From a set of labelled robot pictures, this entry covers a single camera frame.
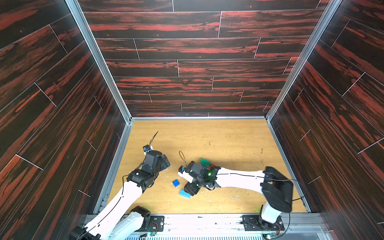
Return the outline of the light blue lego front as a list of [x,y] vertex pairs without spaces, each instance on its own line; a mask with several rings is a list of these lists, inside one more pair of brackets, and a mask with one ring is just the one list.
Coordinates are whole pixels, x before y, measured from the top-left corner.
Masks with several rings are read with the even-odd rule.
[[187,193],[184,189],[180,190],[179,195],[182,197],[188,198],[188,199],[191,198],[191,195],[189,193]]

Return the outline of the green long lego brick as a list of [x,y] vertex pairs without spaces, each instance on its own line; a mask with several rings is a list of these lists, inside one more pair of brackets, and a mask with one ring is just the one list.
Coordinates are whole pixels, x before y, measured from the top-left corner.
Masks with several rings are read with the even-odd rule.
[[209,168],[209,167],[211,166],[211,162],[208,161],[208,160],[206,160],[206,159],[203,159],[203,158],[201,158],[201,160],[200,160],[200,164],[201,164],[203,167],[205,167],[205,168]]

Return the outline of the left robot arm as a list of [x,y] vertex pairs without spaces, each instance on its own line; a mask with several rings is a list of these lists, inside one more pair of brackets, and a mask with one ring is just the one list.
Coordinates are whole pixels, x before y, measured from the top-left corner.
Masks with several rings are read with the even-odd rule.
[[70,240],[107,240],[129,207],[153,186],[159,173],[170,166],[166,155],[147,150],[145,159],[123,180],[123,186],[109,204],[85,227],[75,227]]

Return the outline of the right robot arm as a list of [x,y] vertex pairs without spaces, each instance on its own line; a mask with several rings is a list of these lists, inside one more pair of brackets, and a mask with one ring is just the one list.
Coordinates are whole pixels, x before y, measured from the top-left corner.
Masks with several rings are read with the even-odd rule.
[[260,217],[270,224],[274,224],[281,213],[292,212],[293,181],[273,167],[266,167],[263,171],[246,172],[218,166],[207,168],[190,162],[186,167],[179,167],[178,175],[187,180],[184,191],[191,196],[196,195],[202,188],[238,188],[264,195],[267,202],[261,209]]

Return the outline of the small blue lego left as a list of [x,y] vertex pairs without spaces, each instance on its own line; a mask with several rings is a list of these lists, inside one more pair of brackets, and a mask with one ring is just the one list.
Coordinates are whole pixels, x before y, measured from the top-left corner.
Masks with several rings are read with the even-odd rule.
[[180,185],[180,182],[178,180],[172,181],[173,186],[176,188]]

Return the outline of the aluminium front rail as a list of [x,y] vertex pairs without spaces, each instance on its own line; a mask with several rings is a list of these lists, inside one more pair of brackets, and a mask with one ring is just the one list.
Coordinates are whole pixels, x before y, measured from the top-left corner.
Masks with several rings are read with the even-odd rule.
[[108,240],[331,240],[331,232],[319,214],[281,216],[285,230],[246,232],[243,215],[256,214],[165,214],[163,232],[138,232],[150,213],[123,215]]

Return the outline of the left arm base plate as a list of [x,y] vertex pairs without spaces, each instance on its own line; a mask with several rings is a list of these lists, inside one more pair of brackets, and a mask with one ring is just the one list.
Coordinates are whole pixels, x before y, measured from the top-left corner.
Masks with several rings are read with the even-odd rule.
[[142,227],[138,232],[163,232],[165,216],[150,215],[145,217]]

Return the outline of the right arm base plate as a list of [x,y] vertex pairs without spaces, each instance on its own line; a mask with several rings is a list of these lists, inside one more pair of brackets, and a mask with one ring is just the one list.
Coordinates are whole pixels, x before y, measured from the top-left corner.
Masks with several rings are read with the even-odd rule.
[[279,232],[285,230],[281,216],[278,216],[275,223],[271,224],[260,218],[260,215],[243,215],[242,221],[245,231],[270,231]]

